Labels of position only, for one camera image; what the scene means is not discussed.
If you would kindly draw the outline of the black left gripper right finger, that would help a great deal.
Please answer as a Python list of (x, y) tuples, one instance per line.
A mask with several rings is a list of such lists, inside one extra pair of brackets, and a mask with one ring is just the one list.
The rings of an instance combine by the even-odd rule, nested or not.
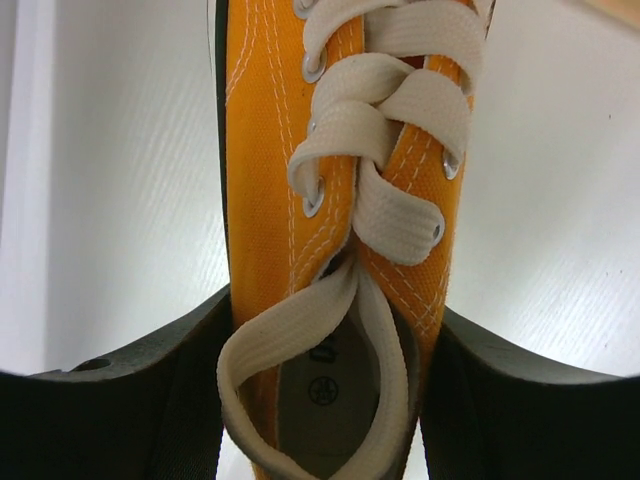
[(421, 430), (432, 479), (636, 479), (639, 379), (551, 360), (447, 309)]

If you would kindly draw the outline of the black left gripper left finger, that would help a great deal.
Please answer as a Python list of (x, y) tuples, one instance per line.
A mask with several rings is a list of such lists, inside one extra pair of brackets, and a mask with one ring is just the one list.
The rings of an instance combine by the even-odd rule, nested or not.
[(4, 479), (213, 479), (227, 287), (70, 371), (1, 375)]

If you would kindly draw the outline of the orange sneaker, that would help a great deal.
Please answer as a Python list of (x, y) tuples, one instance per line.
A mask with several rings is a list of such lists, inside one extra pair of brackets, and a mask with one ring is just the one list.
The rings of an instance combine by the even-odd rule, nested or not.
[(398, 479), (445, 310), (490, 1), (214, 1), (233, 334), (258, 479)]

